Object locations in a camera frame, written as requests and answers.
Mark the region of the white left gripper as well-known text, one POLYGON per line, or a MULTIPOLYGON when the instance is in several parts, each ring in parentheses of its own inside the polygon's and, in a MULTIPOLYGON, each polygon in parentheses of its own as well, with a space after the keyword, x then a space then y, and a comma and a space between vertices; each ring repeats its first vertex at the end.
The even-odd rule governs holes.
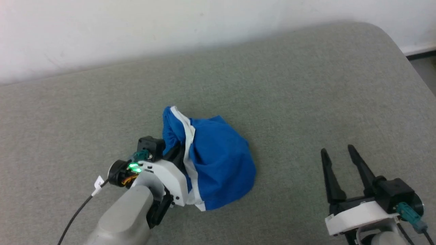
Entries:
POLYGON ((170 207, 183 207, 187 203, 187 179, 181 172, 186 170, 184 152, 185 147, 177 143, 165 154, 165 160, 138 162, 141 171, 136 185, 145 187, 151 197, 151 207, 146 215, 150 228, 160 225, 170 207))

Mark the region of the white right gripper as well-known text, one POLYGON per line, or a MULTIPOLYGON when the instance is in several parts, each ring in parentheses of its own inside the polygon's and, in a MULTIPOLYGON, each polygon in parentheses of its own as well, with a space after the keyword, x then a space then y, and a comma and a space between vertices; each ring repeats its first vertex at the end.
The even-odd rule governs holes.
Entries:
MULTIPOLYGON (((373 182, 376 176, 355 149, 355 146, 348 145, 347 147, 364 185, 364 196, 374 197, 373 182)), ((325 148, 321 149, 321 160, 329 204, 329 215, 325 218, 329 236, 360 237, 363 232, 378 229, 381 233, 380 237, 399 237, 399 229, 395 221, 397 213, 385 210, 374 198, 347 199, 346 193, 341 189, 336 179, 332 169, 332 161, 325 148)))

